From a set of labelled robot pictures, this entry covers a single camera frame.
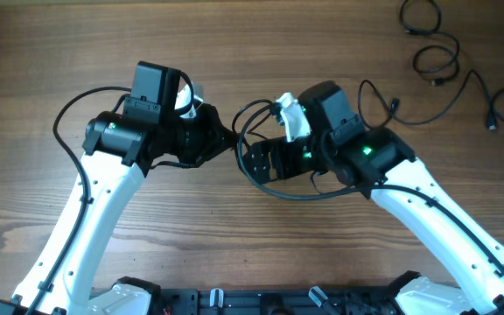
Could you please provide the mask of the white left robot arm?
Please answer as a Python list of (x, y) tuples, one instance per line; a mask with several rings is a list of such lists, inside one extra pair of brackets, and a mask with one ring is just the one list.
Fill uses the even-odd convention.
[(141, 61), (131, 87), (87, 125), (70, 197), (42, 253), (0, 314), (166, 314), (157, 284), (123, 277), (92, 295), (99, 263), (124, 208), (160, 165), (192, 169), (236, 146), (189, 76)]

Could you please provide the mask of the black cable gold plug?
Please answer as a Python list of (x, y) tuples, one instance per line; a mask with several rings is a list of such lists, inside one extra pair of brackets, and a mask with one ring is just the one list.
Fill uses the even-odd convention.
[[(436, 22), (430, 28), (416, 27), (407, 22), (405, 15), (408, 7), (413, 4), (411, 0), (404, 0), (400, 6), (398, 12), (398, 20), (400, 25), (403, 27), (405, 32), (410, 36), (416, 37), (432, 37), (440, 36), (449, 39), (454, 44), (454, 48), (451, 49), (445, 45), (427, 45), (419, 49), (412, 59), (413, 70), (422, 77), (427, 77), (429, 83), (433, 87), (439, 87), (444, 85), (446, 82), (453, 81), (459, 76), (460, 64), (459, 64), (459, 53), (460, 53), (460, 43), (459, 40), (448, 32), (441, 31), (442, 25), (442, 11), (439, 5), (434, 0), (426, 0), (426, 2), (432, 7), (436, 15)], [(419, 65), (420, 59), (430, 52), (442, 52), (449, 56), (449, 59), (443, 64), (435, 67), (422, 68)]]

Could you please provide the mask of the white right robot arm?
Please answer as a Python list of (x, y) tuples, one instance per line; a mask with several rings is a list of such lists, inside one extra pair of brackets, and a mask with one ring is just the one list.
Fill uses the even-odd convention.
[(284, 126), (283, 137), (235, 147), (245, 176), (269, 182), (307, 172), (332, 172), (343, 194), (360, 193), (396, 217), (441, 262), (454, 286), (416, 272), (398, 277), (391, 296), (405, 314), (504, 314), (504, 246), (431, 176), (394, 132), (368, 127), (333, 81), (299, 96), (262, 101)]

